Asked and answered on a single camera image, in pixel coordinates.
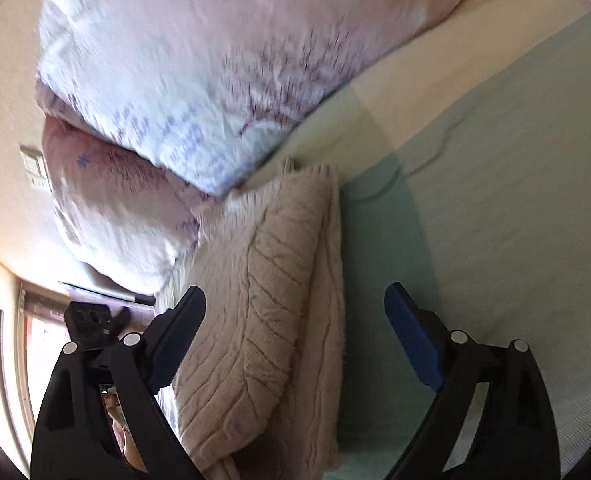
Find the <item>person left hand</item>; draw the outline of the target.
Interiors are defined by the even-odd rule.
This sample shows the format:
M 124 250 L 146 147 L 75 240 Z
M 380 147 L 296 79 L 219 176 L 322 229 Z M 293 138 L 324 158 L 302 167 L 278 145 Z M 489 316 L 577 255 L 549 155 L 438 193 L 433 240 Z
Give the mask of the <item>person left hand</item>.
M 131 431 L 128 429 L 128 423 L 124 417 L 118 396 L 113 389 L 102 393 L 105 401 L 105 407 L 112 419 L 113 434 L 116 436 L 120 451 L 125 460 L 135 469 L 147 472 L 147 468 L 140 456 Z

